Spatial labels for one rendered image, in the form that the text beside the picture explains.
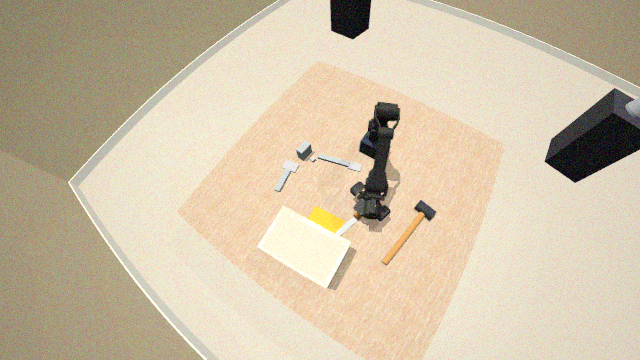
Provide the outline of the mallet with wooden handle and black head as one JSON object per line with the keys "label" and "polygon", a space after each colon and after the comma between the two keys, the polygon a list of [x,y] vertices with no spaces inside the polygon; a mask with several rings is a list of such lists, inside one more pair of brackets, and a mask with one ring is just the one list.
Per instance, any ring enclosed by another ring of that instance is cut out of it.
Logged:
{"label": "mallet with wooden handle and black head", "polygon": [[397,252],[401,249],[402,245],[407,241],[407,239],[414,232],[417,225],[423,220],[424,217],[430,220],[433,218],[434,215],[437,214],[437,212],[434,209],[432,209],[432,207],[424,203],[422,200],[420,200],[417,203],[414,209],[418,210],[420,213],[417,215],[414,221],[410,224],[409,228],[403,233],[400,239],[396,242],[396,244],[392,247],[391,251],[389,251],[386,257],[382,260],[382,263],[384,263],[385,265],[387,265],[390,262],[390,260],[394,258]]}

